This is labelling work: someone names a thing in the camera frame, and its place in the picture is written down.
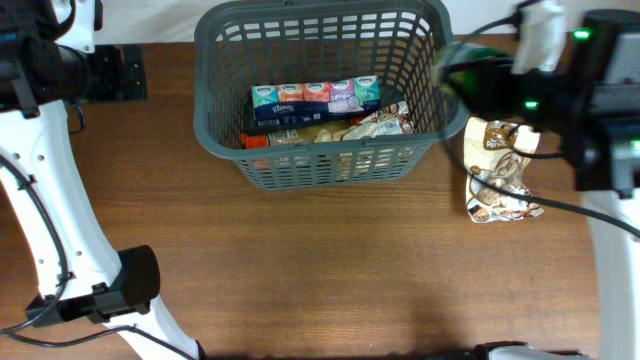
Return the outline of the grey plastic shopping basket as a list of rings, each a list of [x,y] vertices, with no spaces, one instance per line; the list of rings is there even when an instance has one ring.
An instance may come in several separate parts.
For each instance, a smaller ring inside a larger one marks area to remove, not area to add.
[[[453,39],[439,0],[230,1],[207,11],[194,32],[193,128],[209,153],[233,162],[256,187],[280,191],[409,173],[469,113],[431,77]],[[410,135],[246,148],[255,85],[375,75],[384,105],[405,102]]]

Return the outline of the white brown rice pouch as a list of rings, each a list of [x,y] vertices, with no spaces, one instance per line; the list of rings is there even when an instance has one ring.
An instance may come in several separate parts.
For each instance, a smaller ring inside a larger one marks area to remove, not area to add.
[[[340,142],[376,138],[386,135],[407,135],[414,132],[409,106],[401,101],[382,108],[364,118],[337,121],[322,126],[314,143]]]

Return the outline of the Kleenex tissue multipack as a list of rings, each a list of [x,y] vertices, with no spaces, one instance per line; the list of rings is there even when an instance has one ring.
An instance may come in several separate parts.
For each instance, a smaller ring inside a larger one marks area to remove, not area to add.
[[[369,115],[381,108],[379,79],[259,85],[251,88],[258,127],[298,125]]]

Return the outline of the orange spaghetti packet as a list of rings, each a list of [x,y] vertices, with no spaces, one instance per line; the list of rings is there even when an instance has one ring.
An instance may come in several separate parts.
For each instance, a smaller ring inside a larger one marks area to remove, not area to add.
[[[251,136],[243,133],[241,141],[245,149],[333,142],[340,138],[337,132],[348,130],[349,128],[348,122],[335,121],[317,126],[281,130],[264,135]]]

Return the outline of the green lidded jar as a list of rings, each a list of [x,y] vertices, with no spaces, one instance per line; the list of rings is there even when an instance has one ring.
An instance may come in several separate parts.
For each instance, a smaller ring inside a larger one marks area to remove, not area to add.
[[[442,91],[456,95],[465,103],[479,103],[497,89],[513,59],[501,50],[459,42],[445,45],[436,57],[431,78]]]

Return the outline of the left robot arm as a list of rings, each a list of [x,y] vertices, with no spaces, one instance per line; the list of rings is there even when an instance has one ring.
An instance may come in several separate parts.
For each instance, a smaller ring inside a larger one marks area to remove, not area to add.
[[[99,1],[1,5],[1,184],[38,279],[25,321],[3,335],[87,318],[143,359],[201,359],[161,299],[154,251],[111,246],[74,160],[70,114],[147,97],[139,48],[96,44],[102,25]]]

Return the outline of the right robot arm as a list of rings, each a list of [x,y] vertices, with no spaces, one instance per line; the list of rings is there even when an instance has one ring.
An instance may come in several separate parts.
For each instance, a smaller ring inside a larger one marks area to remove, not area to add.
[[[639,15],[594,9],[567,32],[552,1],[519,4],[514,56],[448,44],[439,84],[486,120],[518,117],[556,134],[575,172],[598,280],[601,357],[639,355]]]

